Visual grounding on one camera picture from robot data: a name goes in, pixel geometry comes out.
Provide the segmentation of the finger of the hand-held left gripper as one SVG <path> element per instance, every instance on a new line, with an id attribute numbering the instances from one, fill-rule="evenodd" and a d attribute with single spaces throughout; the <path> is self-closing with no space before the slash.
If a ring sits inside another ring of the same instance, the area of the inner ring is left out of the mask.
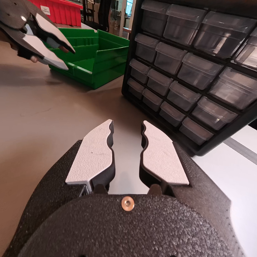
<path id="1" fill-rule="evenodd" d="M 38 37 L 25 34 L 23 41 L 25 41 L 28 46 L 32 47 L 34 52 L 40 55 L 41 62 L 55 66 L 59 69 L 68 70 L 64 61 L 50 51 Z"/>
<path id="2" fill-rule="evenodd" d="M 38 13 L 32 14 L 33 22 L 36 27 L 37 36 L 46 42 L 51 48 L 59 48 L 64 52 L 75 54 L 75 50 L 63 35 L 63 33 L 47 17 Z"/>

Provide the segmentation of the person's left hand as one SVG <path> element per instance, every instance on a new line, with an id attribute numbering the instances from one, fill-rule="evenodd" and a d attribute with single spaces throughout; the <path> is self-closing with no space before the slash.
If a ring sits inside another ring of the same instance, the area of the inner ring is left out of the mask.
<path id="1" fill-rule="evenodd" d="M 19 48 L 14 44 L 12 43 L 9 38 L 2 32 L 0 31 L 0 41 L 2 42 L 7 42 L 9 43 L 10 47 L 15 50 L 15 51 L 18 51 Z M 30 60 L 33 62 L 33 63 L 37 63 L 38 62 L 38 59 L 36 56 L 31 56 Z"/>

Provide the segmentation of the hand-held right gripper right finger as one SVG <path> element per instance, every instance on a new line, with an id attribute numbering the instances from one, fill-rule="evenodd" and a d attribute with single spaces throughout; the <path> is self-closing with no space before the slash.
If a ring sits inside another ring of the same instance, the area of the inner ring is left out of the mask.
<path id="1" fill-rule="evenodd" d="M 162 191 L 168 186 L 189 186 L 173 141 L 146 120 L 142 122 L 141 135 L 139 177 L 143 184 L 148 188 L 160 185 Z"/>

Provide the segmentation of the green plastic bin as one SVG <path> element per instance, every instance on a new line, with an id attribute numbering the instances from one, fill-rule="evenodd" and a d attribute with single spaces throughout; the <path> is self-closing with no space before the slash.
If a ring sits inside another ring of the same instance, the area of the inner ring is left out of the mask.
<path id="1" fill-rule="evenodd" d="M 97 89 L 124 75 L 130 41 L 128 39 L 93 29 L 59 28 L 75 50 L 64 53 L 59 48 L 45 46 L 62 59 L 68 70 L 49 68 Z"/>

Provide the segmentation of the white sheet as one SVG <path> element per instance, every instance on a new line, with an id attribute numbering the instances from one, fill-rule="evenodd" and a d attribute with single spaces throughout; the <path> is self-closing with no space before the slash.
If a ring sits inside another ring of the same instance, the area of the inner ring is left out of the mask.
<path id="1" fill-rule="evenodd" d="M 116 175 L 110 194 L 146 194 L 139 178 L 141 122 L 114 120 Z M 193 160 L 232 201 L 231 218 L 236 236 L 246 256 L 257 256 L 256 234 L 256 164 L 222 143 L 205 156 Z"/>

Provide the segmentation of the red plastic bin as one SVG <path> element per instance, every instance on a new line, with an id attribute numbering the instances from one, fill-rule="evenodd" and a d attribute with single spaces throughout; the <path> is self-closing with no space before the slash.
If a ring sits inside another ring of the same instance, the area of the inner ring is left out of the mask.
<path id="1" fill-rule="evenodd" d="M 79 4 L 65 0 L 30 0 L 56 24 L 81 27 L 81 10 Z"/>

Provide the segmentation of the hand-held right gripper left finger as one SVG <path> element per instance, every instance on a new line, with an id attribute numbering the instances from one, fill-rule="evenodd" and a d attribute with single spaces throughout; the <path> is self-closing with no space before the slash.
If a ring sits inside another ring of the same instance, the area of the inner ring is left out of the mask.
<path id="1" fill-rule="evenodd" d="M 109 191 L 115 177 L 113 146 L 114 121 L 108 119 L 83 139 L 66 177 L 67 185 L 85 185 L 92 193 L 97 185 Z"/>

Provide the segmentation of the grey tape strip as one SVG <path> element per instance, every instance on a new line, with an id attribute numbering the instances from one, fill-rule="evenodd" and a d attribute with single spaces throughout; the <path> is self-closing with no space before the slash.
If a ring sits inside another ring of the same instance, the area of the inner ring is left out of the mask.
<path id="1" fill-rule="evenodd" d="M 240 155 L 242 155 L 243 157 L 257 165 L 257 154 L 254 151 L 250 150 L 249 148 L 242 145 L 241 143 L 239 143 L 231 137 L 224 140 L 223 143 L 225 143 L 227 146 L 235 150 L 237 153 L 239 153 Z"/>

